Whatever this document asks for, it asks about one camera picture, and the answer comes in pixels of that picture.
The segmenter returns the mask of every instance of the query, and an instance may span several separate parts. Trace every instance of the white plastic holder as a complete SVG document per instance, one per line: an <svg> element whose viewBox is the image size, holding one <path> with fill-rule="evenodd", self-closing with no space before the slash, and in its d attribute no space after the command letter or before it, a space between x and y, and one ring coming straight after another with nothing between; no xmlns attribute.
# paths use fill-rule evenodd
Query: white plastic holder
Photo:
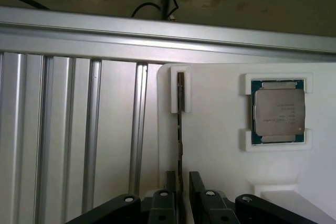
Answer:
<svg viewBox="0 0 336 224"><path fill-rule="evenodd" d="M191 66L173 65L171 67L171 112L177 113L177 74L184 73L184 112L191 112Z"/></svg>
<svg viewBox="0 0 336 224"><path fill-rule="evenodd" d="M313 93L313 73L247 73L243 78L244 83L241 85L242 95L251 95L251 81L253 80L304 80L305 94ZM252 145L251 130L245 130L242 136L245 142L245 151L247 152L273 152L273 151L298 151L310 150L313 146L313 131L312 129L304 130L303 143L275 143L275 144L260 144Z"/></svg>

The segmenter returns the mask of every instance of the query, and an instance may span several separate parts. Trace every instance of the white mounting plate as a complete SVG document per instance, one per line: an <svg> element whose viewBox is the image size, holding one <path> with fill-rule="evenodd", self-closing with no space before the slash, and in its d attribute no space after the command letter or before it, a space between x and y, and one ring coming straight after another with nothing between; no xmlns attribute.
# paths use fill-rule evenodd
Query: white mounting plate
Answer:
<svg viewBox="0 0 336 224"><path fill-rule="evenodd" d="M161 185L164 172L177 165L171 66L162 66L157 74ZM336 219L336 63L188 66L192 112L184 113L182 119L185 191L191 170L200 172L206 188L221 190L230 200L253 194L258 185L293 184L300 195ZM245 132L250 129L250 96L244 93L246 74L305 78L310 87L306 90L306 128L313 133L308 148L281 149L280 145L279 151L246 151Z"/></svg>

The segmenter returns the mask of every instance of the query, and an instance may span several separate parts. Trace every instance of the black mechanical arm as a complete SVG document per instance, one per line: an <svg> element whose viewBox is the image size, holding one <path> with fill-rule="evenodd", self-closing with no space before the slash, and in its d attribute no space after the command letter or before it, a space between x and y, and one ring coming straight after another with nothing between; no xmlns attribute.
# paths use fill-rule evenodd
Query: black mechanical arm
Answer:
<svg viewBox="0 0 336 224"><path fill-rule="evenodd" d="M231 202L223 192L206 189L199 172L190 172L189 177L195 224L315 223L254 195L240 195ZM175 171L169 171L164 188L142 201L134 195L120 195L66 224L177 224L178 204Z"/></svg>

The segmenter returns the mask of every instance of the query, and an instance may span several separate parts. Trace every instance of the metal screw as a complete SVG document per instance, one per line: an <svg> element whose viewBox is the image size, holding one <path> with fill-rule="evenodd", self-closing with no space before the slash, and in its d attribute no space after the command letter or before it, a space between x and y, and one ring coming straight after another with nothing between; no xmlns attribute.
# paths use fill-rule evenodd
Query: metal screw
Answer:
<svg viewBox="0 0 336 224"><path fill-rule="evenodd" d="M213 191L207 191L205 194L209 195L209 196L214 196L215 195L215 193Z"/></svg>
<svg viewBox="0 0 336 224"><path fill-rule="evenodd" d="M242 200L246 201L247 203L249 203L250 201L252 201L252 199L250 197L247 197L247 196L243 197Z"/></svg>
<svg viewBox="0 0 336 224"><path fill-rule="evenodd" d="M127 198L125 198L125 201L126 201L126 202L132 202L132 201L133 201L133 198L132 198L132 197L127 197Z"/></svg>

